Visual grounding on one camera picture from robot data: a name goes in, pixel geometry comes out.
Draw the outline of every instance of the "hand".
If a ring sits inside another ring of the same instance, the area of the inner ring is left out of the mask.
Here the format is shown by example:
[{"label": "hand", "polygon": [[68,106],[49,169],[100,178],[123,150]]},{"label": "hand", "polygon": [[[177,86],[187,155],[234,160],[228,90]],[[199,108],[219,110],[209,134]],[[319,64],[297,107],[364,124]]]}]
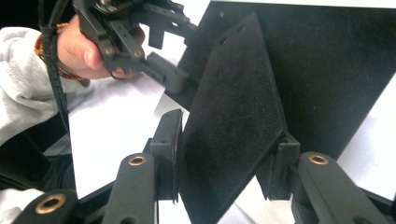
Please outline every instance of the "hand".
[{"label": "hand", "polygon": [[[134,32],[134,38],[141,45],[145,34],[140,29]],[[78,16],[74,16],[69,25],[59,33],[57,47],[59,66],[63,70],[87,79],[110,77],[103,65],[99,49],[79,31]],[[112,71],[112,74],[119,78],[134,76],[133,72],[125,75],[122,69]]]}]

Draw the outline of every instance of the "gray sweatshirt sleeve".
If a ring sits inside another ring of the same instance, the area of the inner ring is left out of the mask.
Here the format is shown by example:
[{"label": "gray sweatshirt sleeve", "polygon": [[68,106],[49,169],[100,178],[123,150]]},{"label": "gray sweatshirt sleeve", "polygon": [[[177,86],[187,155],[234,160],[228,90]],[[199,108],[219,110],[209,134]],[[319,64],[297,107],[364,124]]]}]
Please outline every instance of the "gray sweatshirt sleeve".
[{"label": "gray sweatshirt sleeve", "polygon": [[[46,65],[35,55],[40,33],[21,27],[0,30],[0,146],[58,112]],[[62,78],[65,92],[84,87]]]}]

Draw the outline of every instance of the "bracelet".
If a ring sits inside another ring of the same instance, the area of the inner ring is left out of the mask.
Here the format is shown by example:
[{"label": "bracelet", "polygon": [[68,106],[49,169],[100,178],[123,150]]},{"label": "bracelet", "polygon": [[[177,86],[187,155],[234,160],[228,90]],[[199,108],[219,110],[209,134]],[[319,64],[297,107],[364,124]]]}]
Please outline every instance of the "bracelet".
[{"label": "bracelet", "polygon": [[[67,23],[67,22],[57,24],[56,25],[57,33],[59,34],[62,31],[62,29],[68,25],[69,25],[69,23]],[[43,62],[45,62],[44,50],[43,50],[43,44],[42,44],[42,35],[40,35],[37,38],[37,40],[35,41],[35,55],[37,55]],[[86,80],[86,78],[84,78],[84,77],[79,77],[79,76],[76,76],[74,74],[70,74],[70,73],[64,71],[60,66],[58,66],[58,74],[60,77],[63,77],[63,78],[69,79],[69,80],[76,80],[76,81]]]}]

